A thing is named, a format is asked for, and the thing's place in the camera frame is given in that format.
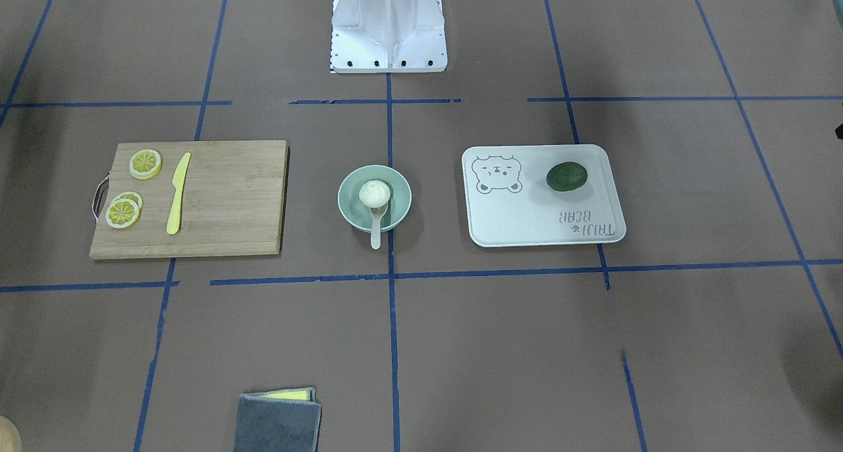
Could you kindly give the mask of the lemon slice lower back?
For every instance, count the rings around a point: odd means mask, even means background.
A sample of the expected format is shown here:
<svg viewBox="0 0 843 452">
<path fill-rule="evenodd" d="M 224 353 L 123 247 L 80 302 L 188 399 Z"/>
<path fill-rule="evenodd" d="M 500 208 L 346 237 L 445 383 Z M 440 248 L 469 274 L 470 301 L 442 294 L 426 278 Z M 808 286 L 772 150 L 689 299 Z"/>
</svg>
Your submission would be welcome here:
<svg viewBox="0 0 843 452">
<path fill-rule="evenodd" d="M 141 210 L 142 207 L 144 207 L 144 198 L 138 192 L 134 192 L 134 191 L 121 192 L 120 194 L 117 194 L 117 196 L 115 196 L 112 199 L 111 203 L 113 204 L 115 202 L 118 202 L 118 200 L 132 200 L 132 202 L 134 202 L 138 206 L 139 210 Z"/>
</svg>

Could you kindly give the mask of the grey yellow folded cloth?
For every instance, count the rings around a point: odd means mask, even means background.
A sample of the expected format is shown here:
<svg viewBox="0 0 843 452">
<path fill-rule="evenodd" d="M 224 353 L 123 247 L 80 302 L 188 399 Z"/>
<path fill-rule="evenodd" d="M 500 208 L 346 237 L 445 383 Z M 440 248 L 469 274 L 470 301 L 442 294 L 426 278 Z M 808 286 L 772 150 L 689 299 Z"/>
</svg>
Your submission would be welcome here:
<svg viewBox="0 0 843 452">
<path fill-rule="evenodd" d="M 241 394 L 234 451 L 316 451 L 321 413 L 313 387 Z"/>
</svg>

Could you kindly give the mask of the lemon slice top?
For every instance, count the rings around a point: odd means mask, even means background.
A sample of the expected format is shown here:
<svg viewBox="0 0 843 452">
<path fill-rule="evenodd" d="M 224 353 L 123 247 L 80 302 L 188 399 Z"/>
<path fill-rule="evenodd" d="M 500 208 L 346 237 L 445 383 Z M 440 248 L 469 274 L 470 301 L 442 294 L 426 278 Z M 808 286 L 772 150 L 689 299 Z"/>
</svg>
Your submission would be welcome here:
<svg viewBox="0 0 843 452">
<path fill-rule="evenodd" d="M 130 176 L 133 178 L 148 180 L 160 172 L 162 157 L 158 151 L 145 148 L 132 155 L 128 167 Z"/>
</svg>

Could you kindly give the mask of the light green bowl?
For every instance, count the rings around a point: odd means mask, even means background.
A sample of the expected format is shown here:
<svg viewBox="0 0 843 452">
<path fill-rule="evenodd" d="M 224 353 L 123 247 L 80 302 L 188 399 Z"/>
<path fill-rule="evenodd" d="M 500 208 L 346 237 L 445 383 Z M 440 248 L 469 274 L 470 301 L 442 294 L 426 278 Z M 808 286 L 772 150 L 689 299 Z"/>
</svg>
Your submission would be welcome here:
<svg viewBox="0 0 843 452">
<path fill-rule="evenodd" d="M 402 173 L 385 165 L 367 165 L 349 173 L 339 185 L 337 205 L 347 223 L 365 233 L 371 231 L 371 213 L 361 202 L 359 191 L 369 180 L 382 181 L 391 189 L 389 206 L 381 221 L 381 230 L 385 233 L 407 216 L 412 207 L 412 188 Z"/>
</svg>

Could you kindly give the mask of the yellow plastic knife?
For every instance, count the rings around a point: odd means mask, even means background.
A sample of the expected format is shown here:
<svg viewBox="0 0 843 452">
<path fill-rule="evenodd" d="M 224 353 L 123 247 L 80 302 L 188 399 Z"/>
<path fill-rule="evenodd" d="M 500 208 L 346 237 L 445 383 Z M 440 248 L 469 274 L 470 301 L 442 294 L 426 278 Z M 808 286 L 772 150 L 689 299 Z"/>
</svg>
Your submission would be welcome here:
<svg viewBox="0 0 843 452">
<path fill-rule="evenodd" d="M 169 212 L 166 224 L 166 233 L 169 235 L 175 235 L 180 230 L 184 185 L 186 184 L 190 158 L 192 158 L 192 153 L 190 152 L 186 152 L 182 155 L 180 161 L 178 161 L 177 169 L 175 169 L 172 178 L 174 194 L 171 203 L 171 211 Z"/>
</svg>

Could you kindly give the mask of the white ceramic spoon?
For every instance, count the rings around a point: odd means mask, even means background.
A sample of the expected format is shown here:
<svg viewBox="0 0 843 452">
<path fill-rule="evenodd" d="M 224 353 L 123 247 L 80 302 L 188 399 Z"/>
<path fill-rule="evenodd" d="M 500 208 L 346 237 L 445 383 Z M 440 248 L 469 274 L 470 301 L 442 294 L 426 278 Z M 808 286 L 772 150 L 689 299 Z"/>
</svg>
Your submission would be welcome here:
<svg viewBox="0 0 843 452">
<path fill-rule="evenodd" d="M 388 212 L 389 204 L 370 209 L 371 215 L 371 231 L 370 231 L 370 247 L 373 250 L 379 250 L 381 247 L 381 233 L 382 233 L 382 219 Z"/>
</svg>

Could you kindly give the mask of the lemon slice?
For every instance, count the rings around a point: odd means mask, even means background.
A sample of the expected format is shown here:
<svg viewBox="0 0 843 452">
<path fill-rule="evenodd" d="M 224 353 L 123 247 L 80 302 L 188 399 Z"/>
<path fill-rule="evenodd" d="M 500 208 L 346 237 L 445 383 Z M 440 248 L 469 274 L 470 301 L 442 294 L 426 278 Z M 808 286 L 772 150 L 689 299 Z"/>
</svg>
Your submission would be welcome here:
<svg viewBox="0 0 843 452">
<path fill-rule="evenodd" d="M 112 229 L 127 229 L 135 224 L 141 215 L 141 208 L 134 200 L 119 198 L 107 207 L 106 223 Z"/>
<path fill-rule="evenodd" d="M 128 167 L 130 176 L 133 178 L 148 180 L 160 172 L 162 157 L 158 151 L 145 148 L 132 155 Z"/>
<path fill-rule="evenodd" d="M 115 202 L 118 202 L 118 200 L 132 200 L 132 202 L 134 202 L 138 206 L 139 210 L 141 210 L 142 207 L 144 207 L 144 198 L 138 192 L 134 192 L 134 191 L 121 192 L 120 194 L 117 194 L 117 196 L 115 196 L 112 199 L 111 203 L 113 204 Z"/>
</svg>

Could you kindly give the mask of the green avocado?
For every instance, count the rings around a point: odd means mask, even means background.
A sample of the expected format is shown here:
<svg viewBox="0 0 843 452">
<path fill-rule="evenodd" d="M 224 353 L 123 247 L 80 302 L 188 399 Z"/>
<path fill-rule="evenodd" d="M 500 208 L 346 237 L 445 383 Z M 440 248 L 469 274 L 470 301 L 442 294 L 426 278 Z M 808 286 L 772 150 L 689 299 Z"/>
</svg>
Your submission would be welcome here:
<svg viewBox="0 0 843 452">
<path fill-rule="evenodd" d="M 569 192 L 578 190 L 588 180 L 586 167 L 575 161 L 565 161 L 551 167 L 546 173 L 545 182 L 551 190 Z"/>
</svg>

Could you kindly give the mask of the bamboo cutting board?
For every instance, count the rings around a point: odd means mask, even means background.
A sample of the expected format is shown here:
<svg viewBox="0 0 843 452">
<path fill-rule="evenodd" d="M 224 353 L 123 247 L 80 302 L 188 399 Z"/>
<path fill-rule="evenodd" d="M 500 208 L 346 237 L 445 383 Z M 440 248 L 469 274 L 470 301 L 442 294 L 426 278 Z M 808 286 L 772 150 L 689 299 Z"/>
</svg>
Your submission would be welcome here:
<svg viewBox="0 0 843 452">
<path fill-rule="evenodd" d="M 129 160 L 145 148 L 162 157 L 148 180 L 130 176 Z M 192 153 L 180 230 L 166 233 L 178 162 Z M 134 191 L 144 198 L 138 221 L 112 229 L 101 215 L 90 257 L 95 260 L 274 255 L 280 251 L 285 206 L 285 140 L 246 142 L 124 142 L 109 171 L 108 197 Z"/>
</svg>

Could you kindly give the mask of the wooden mug tree stand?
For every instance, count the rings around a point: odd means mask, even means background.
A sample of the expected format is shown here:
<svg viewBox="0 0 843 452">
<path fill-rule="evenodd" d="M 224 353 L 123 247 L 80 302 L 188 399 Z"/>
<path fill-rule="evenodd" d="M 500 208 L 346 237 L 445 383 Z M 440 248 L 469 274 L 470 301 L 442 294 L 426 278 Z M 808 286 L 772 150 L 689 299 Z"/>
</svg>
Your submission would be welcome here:
<svg viewBox="0 0 843 452">
<path fill-rule="evenodd" d="M 0 452 L 21 452 L 23 443 L 18 428 L 5 416 L 0 416 Z"/>
</svg>

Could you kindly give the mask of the lemon slice lower front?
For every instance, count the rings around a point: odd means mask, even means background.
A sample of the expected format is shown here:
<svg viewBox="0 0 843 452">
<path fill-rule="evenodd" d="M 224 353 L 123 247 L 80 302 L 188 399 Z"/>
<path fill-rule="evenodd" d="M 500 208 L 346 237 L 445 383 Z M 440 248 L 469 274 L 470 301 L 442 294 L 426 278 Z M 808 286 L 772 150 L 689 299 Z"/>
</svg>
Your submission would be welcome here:
<svg viewBox="0 0 843 452">
<path fill-rule="evenodd" d="M 141 208 L 134 200 L 119 198 L 107 207 L 106 223 L 112 229 L 127 229 L 135 224 L 141 215 Z"/>
</svg>

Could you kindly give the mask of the white bear serving tray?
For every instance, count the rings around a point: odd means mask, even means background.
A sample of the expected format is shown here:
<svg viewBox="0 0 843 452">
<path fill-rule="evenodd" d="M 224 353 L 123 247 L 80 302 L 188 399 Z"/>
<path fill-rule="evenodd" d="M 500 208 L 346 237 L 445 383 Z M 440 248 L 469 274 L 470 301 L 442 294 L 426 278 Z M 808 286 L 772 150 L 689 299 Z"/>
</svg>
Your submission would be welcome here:
<svg viewBox="0 0 843 452">
<path fill-rule="evenodd" d="M 586 182 L 556 191 L 552 167 L 578 163 Z M 470 238 L 484 248 L 614 244 L 627 226 L 605 149 L 594 144 L 474 146 L 463 152 Z"/>
</svg>

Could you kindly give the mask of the white steamed bun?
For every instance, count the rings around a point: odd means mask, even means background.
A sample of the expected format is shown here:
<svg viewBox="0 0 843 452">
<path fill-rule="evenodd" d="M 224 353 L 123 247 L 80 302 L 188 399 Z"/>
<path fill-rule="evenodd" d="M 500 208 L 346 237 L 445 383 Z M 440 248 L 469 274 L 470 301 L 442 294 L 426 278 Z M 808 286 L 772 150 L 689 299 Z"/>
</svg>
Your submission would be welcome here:
<svg viewBox="0 0 843 452">
<path fill-rule="evenodd" d="M 379 209 L 386 206 L 392 196 L 392 190 L 382 180 L 368 180 L 358 192 L 362 205 L 368 209 Z"/>
</svg>

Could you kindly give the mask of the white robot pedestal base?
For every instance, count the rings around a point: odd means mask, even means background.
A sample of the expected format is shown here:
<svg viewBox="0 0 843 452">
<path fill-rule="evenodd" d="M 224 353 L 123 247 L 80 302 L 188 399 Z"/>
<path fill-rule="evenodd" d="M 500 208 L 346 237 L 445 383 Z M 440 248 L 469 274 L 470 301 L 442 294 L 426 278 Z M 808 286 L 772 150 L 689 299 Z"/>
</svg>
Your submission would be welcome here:
<svg viewBox="0 0 843 452">
<path fill-rule="evenodd" d="M 329 68 L 338 74 L 446 71 L 443 0 L 332 0 Z"/>
</svg>

